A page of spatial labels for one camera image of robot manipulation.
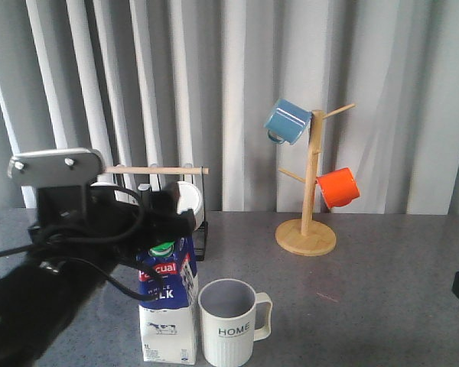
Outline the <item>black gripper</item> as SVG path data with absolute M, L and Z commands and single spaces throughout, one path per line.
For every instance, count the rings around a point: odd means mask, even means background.
M 32 241 L 29 257 L 56 269 L 65 263 L 84 265 L 121 291 L 125 286 L 111 276 L 115 266 L 151 275 L 153 269 L 136 255 L 142 247 L 191 236 L 196 224 L 194 211 L 177 214 L 178 182 L 158 191 L 148 183 L 139 185 L 140 193 L 121 190 L 130 196 L 131 203 L 117 202 L 113 187 L 38 189 L 37 221 L 28 229 Z

